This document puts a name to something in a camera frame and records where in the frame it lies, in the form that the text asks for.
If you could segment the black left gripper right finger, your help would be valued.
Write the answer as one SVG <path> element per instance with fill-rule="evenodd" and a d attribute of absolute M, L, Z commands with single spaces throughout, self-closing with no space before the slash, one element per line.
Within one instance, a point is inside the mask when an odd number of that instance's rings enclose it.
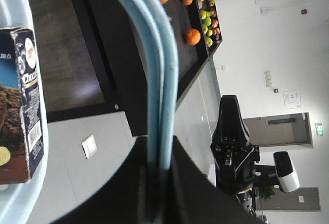
<path fill-rule="evenodd" d="M 217 189 L 173 137 L 164 223 L 262 223 Z"/>

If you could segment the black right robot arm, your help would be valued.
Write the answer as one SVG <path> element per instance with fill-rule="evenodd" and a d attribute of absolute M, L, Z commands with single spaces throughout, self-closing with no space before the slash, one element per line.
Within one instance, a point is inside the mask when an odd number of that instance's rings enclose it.
<path fill-rule="evenodd" d="M 260 166 L 255 165 L 260 161 L 260 149 L 250 143 L 235 95 L 221 97 L 210 148 L 215 162 L 215 186 L 257 217 L 254 184 L 261 179 Z"/>

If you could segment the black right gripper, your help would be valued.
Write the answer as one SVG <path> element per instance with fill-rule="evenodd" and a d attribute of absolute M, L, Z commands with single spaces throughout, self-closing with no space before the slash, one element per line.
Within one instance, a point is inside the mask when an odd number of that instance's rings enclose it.
<path fill-rule="evenodd" d="M 220 100 L 214 142 L 210 148 L 215 161 L 215 183 L 222 191 L 244 191 L 256 180 L 255 163 L 260 161 L 257 145 L 249 144 L 249 130 L 243 121 L 236 95 L 223 95 Z"/>

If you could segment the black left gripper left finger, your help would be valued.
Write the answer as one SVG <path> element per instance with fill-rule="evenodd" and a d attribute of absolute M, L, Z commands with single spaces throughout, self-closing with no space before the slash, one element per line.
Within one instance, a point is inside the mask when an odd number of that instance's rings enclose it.
<path fill-rule="evenodd" d="M 146 204 L 147 145 L 147 137 L 137 137 L 115 174 L 90 198 L 53 223 L 152 223 Z"/>

